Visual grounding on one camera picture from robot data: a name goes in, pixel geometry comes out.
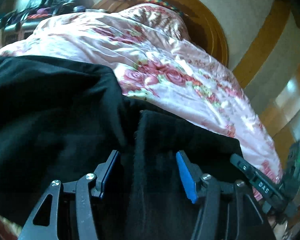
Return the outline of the black pants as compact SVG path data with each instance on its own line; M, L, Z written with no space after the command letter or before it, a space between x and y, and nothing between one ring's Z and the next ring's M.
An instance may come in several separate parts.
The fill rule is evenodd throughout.
M239 141L122 94L103 65L55 57L0 57L0 215L24 225L54 179L78 180L118 150L100 239L189 239L198 207L182 187L175 154L233 183Z

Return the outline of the wooden wardrobe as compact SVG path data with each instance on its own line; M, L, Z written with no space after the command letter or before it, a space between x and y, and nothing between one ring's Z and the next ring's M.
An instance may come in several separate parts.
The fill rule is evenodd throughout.
M291 144L300 140L300 28L287 1L273 1L234 74L285 167Z

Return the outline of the floral pink bed quilt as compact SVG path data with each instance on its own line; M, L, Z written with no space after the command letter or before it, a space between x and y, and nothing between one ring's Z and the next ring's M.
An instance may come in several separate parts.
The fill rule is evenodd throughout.
M44 20L0 57L44 56L109 67L130 99L150 103L212 133L237 139L245 159L277 182L274 143L234 74L186 39L128 18L82 12ZM0 215L0 239L12 239Z

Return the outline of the wooden arched headboard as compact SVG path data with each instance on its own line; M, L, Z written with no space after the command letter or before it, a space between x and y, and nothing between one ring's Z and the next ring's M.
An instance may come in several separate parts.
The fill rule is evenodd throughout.
M108 12L119 12L145 0L100 0L93 9L105 9ZM221 25L214 14L200 0L164 0L177 7L185 15L183 20L191 41L203 48L208 54L224 66L228 65L229 52Z

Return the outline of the cluttered desk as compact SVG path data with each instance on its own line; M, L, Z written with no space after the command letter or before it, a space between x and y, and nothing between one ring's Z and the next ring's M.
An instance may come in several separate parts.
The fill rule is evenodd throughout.
M0 18L0 48L29 37L38 24L53 16L77 12L106 12L104 9L87 9L83 5L67 2L53 7L37 7L22 12L12 11Z

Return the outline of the colourful striped pillow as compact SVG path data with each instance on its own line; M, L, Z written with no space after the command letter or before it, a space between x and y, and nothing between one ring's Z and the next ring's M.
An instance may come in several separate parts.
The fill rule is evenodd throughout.
M145 0L145 2L146 3L152 3L152 4L155 4L155 5L159 5L159 6L165 7L166 9L170 9L171 11L179 14L181 17L183 17L185 15L177 7L175 7L171 3L167 2L167 1L164 1L164 0Z

